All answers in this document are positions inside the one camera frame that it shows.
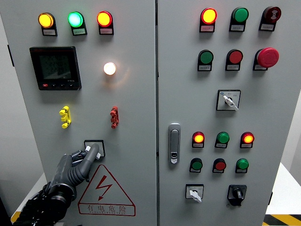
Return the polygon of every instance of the robotic hand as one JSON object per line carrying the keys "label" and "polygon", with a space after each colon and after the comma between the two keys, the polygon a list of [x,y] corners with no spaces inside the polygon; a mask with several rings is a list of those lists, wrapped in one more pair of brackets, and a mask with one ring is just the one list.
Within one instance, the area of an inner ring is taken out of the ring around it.
{"label": "robotic hand", "polygon": [[52,181],[28,200],[14,226],[53,226],[63,219],[76,199],[76,186],[88,178],[98,151],[98,144],[93,144],[88,153],[65,154]]}

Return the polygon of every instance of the lightning bolt symbol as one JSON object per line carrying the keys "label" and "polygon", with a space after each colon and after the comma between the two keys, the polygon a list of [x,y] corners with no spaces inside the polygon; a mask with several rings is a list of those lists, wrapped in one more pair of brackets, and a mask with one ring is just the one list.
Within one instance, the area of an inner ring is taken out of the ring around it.
{"label": "lightning bolt symbol", "polygon": [[99,196],[98,200],[103,199],[104,194],[106,194],[106,192],[109,190],[109,188],[112,186],[112,184],[110,185],[105,185],[105,186],[101,186],[101,184],[104,182],[104,180],[107,178],[106,175],[103,176],[103,178],[100,180],[99,184],[97,185],[96,189],[100,189],[100,188],[104,188],[106,187],[107,189],[104,191],[104,193],[102,194],[102,196]]}

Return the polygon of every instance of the yellow terminal connector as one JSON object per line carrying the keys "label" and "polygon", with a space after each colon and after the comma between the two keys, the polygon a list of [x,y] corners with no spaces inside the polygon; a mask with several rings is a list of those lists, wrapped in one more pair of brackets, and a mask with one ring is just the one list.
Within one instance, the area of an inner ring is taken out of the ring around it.
{"label": "yellow terminal connector", "polygon": [[60,116],[61,116],[61,121],[64,122],[62,124],[62,128],[65,129],[71,124],[70,108],[68,106],[64,106],[60,110]]}

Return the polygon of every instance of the warning sign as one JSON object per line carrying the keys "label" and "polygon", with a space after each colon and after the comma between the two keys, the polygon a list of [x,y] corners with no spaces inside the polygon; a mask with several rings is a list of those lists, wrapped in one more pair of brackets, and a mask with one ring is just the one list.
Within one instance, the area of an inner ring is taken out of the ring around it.
{"label": "warning sign", "polygon": [[104,165],[98,166],[78,207],[80,214],[136,215],[134,203]]}

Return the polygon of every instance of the red terminal connector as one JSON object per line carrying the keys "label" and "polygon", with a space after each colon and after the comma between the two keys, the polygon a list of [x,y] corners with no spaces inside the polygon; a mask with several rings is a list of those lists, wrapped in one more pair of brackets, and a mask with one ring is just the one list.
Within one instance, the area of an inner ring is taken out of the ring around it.
{"label": "red terminal connector", "polygon": [[111,128],[112,129],[115,129],[118,124],[119,124],[119,115],[118,115],[118,108],[117,106],[113,106],[112,110],[111,110],[111,122],[112,122],[112,125],[111,125]]}

